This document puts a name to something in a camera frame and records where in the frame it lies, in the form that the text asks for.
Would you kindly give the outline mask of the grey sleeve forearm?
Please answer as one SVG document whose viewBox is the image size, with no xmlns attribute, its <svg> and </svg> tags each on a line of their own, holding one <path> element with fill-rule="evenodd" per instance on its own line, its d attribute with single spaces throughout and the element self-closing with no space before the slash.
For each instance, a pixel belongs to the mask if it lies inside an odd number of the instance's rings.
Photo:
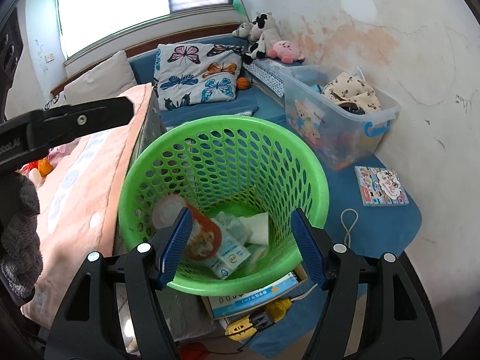
<svg viewBox="0 0 480 360">
<path fill-rule="evenodd" d="M 43 269 L 37 234 L 40 203 L 34 183 L 18 172 L 1 178 L 1 282 L 23 306 L 35 293 Z"/>
</svg>

